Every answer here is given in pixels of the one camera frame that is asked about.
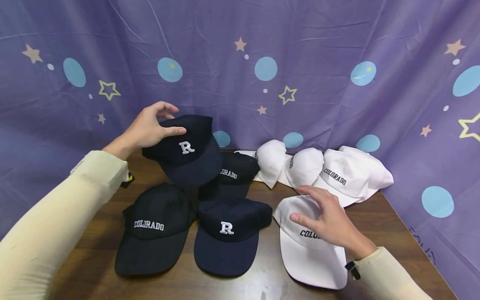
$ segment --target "outlined star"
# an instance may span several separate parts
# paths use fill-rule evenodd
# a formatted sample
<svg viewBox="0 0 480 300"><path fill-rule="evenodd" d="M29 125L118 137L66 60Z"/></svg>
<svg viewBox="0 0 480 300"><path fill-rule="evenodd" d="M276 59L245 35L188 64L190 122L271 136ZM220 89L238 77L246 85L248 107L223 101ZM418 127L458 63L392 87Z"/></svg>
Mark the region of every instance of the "outlined star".
<svg viewBox="0 0 480 300"><path fill-rule="evenodd" d="M237 45L237 51L238 50L242 50L243 52L245 52L245 45L247 45L247 43L244 43L240 37L240 39L236 42L234 42L235 45Z"/></svg>
<svg viewBox="0 0 480 300"><path fill-rule="evenodd" d="M105 124L106 118L103 116L103 113L98 114L98 121L102 122L102 124Z"/></svg>
<svg viewBox="0 0 480 300"><path fill-rule="evenodd" d="M109 84L101 80L99 80L98 82L100 82L100 92L98 93L100 95L104 95L105 97L107 97L109 101L112 100L113 96L121 96L121 94L116 89L117 84L115 82L112 82ZM106 86L111 86L113 93L110 93L110 94L105 93L103 90L105 89Z"/></svg>
<svg viewBox="0 0 480 300"><path fill-rule="evenodd" d="M290 98L288 99L285 99L285 94L287 92L291 92L292 95L290 96ZM289 101L292 101L292 102L295 102L295 93L297 92L297 89L296 88L292 88L290 89L287 85L285 86L285 91L283 91L283 93L281 93L280 95L278 95L278 97L280 97L280 99L283 100L283 105L285 105L287 102Z"/></svg>
<svg viewBox="0 0 480 300"><path fill-rule="evenodd" d="M460 123L460 125L462 126L463 130L459 136L459 138L463 139L463 138L466 138L466 137L473 137L475 138L477 141L480 142L480 136L477 134L477 133L467 133L469 131L469 127L467 124L473 124L475 123L476 121L478 121L480 119L480 112L478 113L478 115L476 115L473 119L470 119L470 120L458 120L458 123Z"/></svg>
<svg viewBox="0 0 480 300"><path fill-rule="evenodd" d="M430 129L430 124L427 125L427 127L422 127L420 135L423 135L424 137L427 137L427 134L432 131Z"/></svg>
<svg viewBox="0 0 480 300"><path fill-rule="evenodd" d="M27 50L23 51L22 53L30 58L32 63L36 63L37 61L43 62L43 60L40 57L40 50L38 49L33 49L30 47L28 44L25 44L27 46Z"/></svg>
<svg viewBox="0 0 480 300"><path fill-rule="evenodd" d="M452 53L453 56L456 56L458 54L458 51L460 51L461 49L466 47L466 46L462 45L461 43L462 43L462 40L459 39L458 41L456 41L453 44L447 44L448 49L444 54Z"/></svg>
<svg viewBox="0 0 480 300"><path fill-rule="evenodd" d="M260 105L260 108L257 109L257 111L261 114L261 115L266 115L267 114L267 108L264 108L263 106Z"/></svg>

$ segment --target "white baseball cap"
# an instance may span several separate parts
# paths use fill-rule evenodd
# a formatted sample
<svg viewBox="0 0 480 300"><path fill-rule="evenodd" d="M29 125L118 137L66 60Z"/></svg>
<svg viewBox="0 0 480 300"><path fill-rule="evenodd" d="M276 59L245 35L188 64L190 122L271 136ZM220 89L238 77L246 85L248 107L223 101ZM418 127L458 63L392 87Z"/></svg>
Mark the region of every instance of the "white baseball cap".
<svg viewBox="0 0 480 300"><path fill-rule="evenodd" d="M367 200L379 189L386 188L394 183L392 173L385 168L380 160L371 156L369 153L348 146L341 146L339 151L356 157L369 173L367 195L366 197L358 200L357 203Z"/></svg>
<svg viewBox="0 0 480 300"><path fill-rule="evenodd" d="M324 168L313 186L338 197L347 207L367 196L369 173L361 162L345 152L328 149L324 153Z"/></svg>
<svg viewBox="0 0 480 300"><path fill-rule="evenodd" d="M285 162L283 172L287 185L294 189L301 185L312 185L322 172L323 165L324 155L320 150L307 148L299 151Z"/></svg>
<svg viewBox="0 0 480 300"><path fill-rule="evenodd" d="M260 171L253 180L258 179L257 181L264 182L270 189L275 186L285 165L287 149L283 142L271 140L261 145L257 151L236 152L257 158Z"/></svg>
<svg viewBox="0 0 480 300"><path fill-rule="evenodd" d="M321 288L347 285L345 249L322 240L310 229L290 220L293 213L318 219L322 210L310 196L283 199L273 218L280 226L280 250L288 274L295 280Z"/></svg>

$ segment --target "blue polka dot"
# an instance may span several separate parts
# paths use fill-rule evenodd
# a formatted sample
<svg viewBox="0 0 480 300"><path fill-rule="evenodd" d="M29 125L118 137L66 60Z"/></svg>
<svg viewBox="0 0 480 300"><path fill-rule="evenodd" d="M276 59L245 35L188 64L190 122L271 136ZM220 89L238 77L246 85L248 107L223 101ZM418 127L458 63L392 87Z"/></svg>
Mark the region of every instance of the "blue polka dot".
<svg viewBox="0 0 480 300"><path fill-rule="evenodd" d="M364 86L372 82L377 74L377 66L371 61L362 61L353 68L350 74L350 80L359 86Z"/></svg>
<svg viewBox="0 0 480 300"><path fill-rule="evenodd" d="M480 86L480 66L473 66L463 71L453 84L453 95L461 97L470 94Z"/></svg>
<svg viewBox="0 0 480 300"><path fill-rule="evenodd" d="M275 59L264 56L260 58L255 64L255 75L261 81L270 81L276 76L278 67Z"/></svg>
<svg viewBox="0 0 480 300"><path fill-rule="evenodd" d="M158 74L168 81L177 82L183 76L183 70L176 60L164 57L158 61Z"/></svg>
<svg viewBox="0 0 480 300"><path fill-rule="evenodd" d="M296 148L303 143L303 136L298 132L290 132L283 138L283 143L287 148Z"/></svg>
<svg viewBox="0 0 480 300"><path fill-rule="evenodd" d="M437 218L448 217L455 207L452 195L439 186L426 188L421 195L421 203L427 213Z"/></svg>
<svg viewBox="0 0 480 300"><path fill-rule="evenodd" d="M220 148L227 147L230 145L230 136L223 130L219 130L213 133L213 136L216 139L216 142Z"/></svg>
<svg viewBox="0 0 480 300"><path fill-rule="evenodd" d="M74 59L67 58L63 61L63 72L71 84L77 87L85 86L87 79L82 66Z"/></svg>
<svg viewBox="0 0 480 300"><path fill-rule="evenodd" d="M362 137L356 147L363 152L373 152L380 148L380 139L374 134L367 134Z"/></svg>

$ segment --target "beige sleeve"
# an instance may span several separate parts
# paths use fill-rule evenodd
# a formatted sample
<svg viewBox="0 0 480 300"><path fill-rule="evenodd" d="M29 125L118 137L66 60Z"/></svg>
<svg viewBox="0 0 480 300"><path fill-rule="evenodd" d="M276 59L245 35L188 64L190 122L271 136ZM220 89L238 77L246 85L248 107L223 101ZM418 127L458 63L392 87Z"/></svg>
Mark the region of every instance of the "beige sleeve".
<svg viewBox="0 0 480 300"><path fill-rule="evenodd" d="M127 178L126 161L87 154L0 242L0 299L45 299L90 220Z"/></svg>
<svg viewBox="0 0 480 300"><path fill-rule="evenodd" d="M355 262L361 279L378 300L432 300L384 247Z"/></svg>

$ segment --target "black baseball cap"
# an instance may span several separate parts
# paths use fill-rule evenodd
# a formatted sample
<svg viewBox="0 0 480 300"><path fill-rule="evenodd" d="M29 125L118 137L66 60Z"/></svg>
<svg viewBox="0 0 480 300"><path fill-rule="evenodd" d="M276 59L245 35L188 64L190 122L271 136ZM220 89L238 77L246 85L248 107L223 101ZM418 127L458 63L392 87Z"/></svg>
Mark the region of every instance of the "black baseball cap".
<svg viewBox="0 0 480 300"><path fill-rule="evenodd" d="M229 196L244 198L253 178L260 171L257 160L249 155L222 152L222 156L223 167L220 174L198 190L200 201Z"/></svg>
<svg viewBox="0 0 480 300"><path fill-rule="evenodd" d="M142 149L142 155L157 161L173 183L198 187L222 170L220 147L212 134L212 118L184 115L160 123L162 127L185 127L184 135L169 136Z"/></svg>
<svg viewBox="0 0 480 300"><path fill-rule="evenodd" d="M149 275L170 269L180 257L195 210L182 189L162 183L143 192L123 211L125 232L118 275Z"/></svg>
<svg viewBox="0 0 480 300"><path fill-rule="evenodd" d="M235 277L250 269L258 235L272 222L265 203L230 197L198 204L199 227L193 255L197 266L213 275Z"/></svg>

